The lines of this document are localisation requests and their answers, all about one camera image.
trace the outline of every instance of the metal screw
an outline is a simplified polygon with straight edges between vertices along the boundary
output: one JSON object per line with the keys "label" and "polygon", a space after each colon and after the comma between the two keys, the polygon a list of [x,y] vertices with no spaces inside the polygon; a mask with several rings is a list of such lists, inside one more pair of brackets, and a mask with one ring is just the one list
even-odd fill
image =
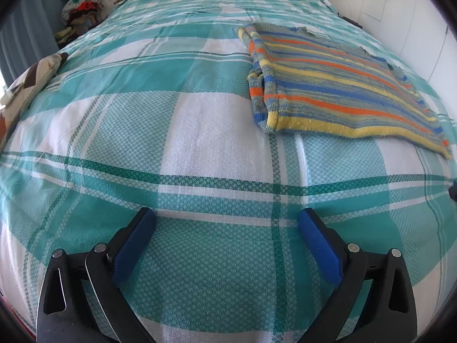
{"label": "metal screw", "polygon": [[104,242],[95,245],[94,250],[96,253],[102,253],[107,249],[107,245]]}
{"label": "metal screw", "polygon": [[63,254],[63,250],[62,249],[56,249],[54,250],[53,252],[53,258],[58,258],[59,256],[61,256]]}
{"label": "metal screw", "polygon": [[351,243],[351,244],[349,244],[349,245],[347,246],[347,249],[348,249],[351,253],[358,253],[359,250],[360,250],[360,247],[359,247],[357,244]]}
{"label": "metal screw", "polygon": [[401,251],[399,251],[398,249],[392,249],[391,252],[394,257],[396,257],[396,258],[401,257]]}

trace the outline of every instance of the blue object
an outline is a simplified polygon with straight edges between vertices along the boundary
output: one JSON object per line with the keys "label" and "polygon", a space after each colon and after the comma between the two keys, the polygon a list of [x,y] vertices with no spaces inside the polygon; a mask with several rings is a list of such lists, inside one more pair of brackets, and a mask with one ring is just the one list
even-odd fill
{"label": "blue object", "polygon": [[120,283],[127,281],[132,274],[141,253],[155,231],[156,223],[154,211],[148,209],[120,247],[113,259],[113,274],[111,276],[117,287]]}
{"label": "blue object", "polygon": [[305,210],[298,216],[298,228],[325,280],[337,287],[343,279],[342,261]]}

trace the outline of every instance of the curtain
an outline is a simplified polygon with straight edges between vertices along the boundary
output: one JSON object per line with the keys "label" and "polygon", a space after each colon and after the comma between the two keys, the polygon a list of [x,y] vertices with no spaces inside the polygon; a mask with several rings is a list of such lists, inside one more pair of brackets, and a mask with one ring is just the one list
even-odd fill
{"label": "curtain", "polygon": [[40,59],[59,50],[54,32],[64,25],[61,0],[21,0],[0,31],[0,70],[7,86]]}

